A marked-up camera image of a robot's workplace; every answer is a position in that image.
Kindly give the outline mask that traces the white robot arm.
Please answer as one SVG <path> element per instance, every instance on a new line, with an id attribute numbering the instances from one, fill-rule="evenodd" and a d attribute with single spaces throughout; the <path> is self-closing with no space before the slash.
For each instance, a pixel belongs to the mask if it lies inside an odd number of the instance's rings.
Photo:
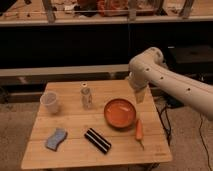
<path id="1" fill-rule="evenodd" d="M 148 83 L 190 106 L 213 121 L 213 86 L 169 71 L 162 66 L 164 56 L 159 48 L 150 47 L 129 62 L 129 83 L 135 92 Z"/>

